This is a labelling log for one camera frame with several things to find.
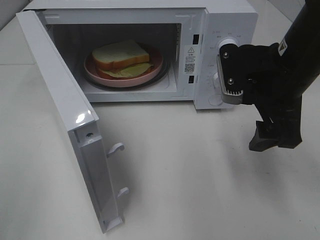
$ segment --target sandwich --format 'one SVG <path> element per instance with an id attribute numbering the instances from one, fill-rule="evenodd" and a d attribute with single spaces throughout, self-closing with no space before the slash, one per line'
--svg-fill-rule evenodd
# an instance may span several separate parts
<path id="1" fill-rule="evenodd" d="M 104 45 L 92 51 L 98 75 L 102 78 L 134 78 L 151 71 L 149 53 L 134 40 Z"/>

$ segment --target black robotic arm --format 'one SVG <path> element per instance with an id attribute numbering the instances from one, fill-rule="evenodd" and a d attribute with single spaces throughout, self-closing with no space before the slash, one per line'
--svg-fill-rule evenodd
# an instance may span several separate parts
<path id="1" fill-rule="evenodd" d="M 255 105 L 262 117 L 249 149 L 295 148 L 302 94 L 320 74 L 320 0 L 305 1 L 280 44 L 226 44 L 217 62 L 222 100 Z"/>

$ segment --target white wall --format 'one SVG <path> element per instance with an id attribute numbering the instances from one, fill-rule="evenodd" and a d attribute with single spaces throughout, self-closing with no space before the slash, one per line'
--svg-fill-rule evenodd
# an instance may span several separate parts
<path id="1" fill-rule="evenodd" d="M 29 0 L 0 0 L 0 30 L 28 3 Z"/>
<path id="2" fill-rule="evenodd" d="M 294 21 L 305 4 L 305 0 L 269 0 L 288 19 Z"/>

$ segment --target white table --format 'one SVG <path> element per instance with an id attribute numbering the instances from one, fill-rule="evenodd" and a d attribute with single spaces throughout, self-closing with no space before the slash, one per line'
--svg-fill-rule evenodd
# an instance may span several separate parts
<path id="1" fill-rule="evenodd" d="M 253 44 L 290 22 L 265 0 Z M 0 32 L 1 240 L 318 240 L 320 82 L 304 94 L 295 149 L 248 150 L 253 106 L 99 103 L 102 135 L 124 140 L 112 179 L 130 188 L 125 224 L 102 234 L 77 159 L 19 23 Z"/>

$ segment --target qr code sticker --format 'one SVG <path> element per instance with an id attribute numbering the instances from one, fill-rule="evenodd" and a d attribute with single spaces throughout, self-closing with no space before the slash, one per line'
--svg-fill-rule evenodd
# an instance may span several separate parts
<path id="1" fill-rule="evenodd" d="M 193 73 L 195 71 L 195 63 L 186 63 L 184 66 L 185 73 Z"/>

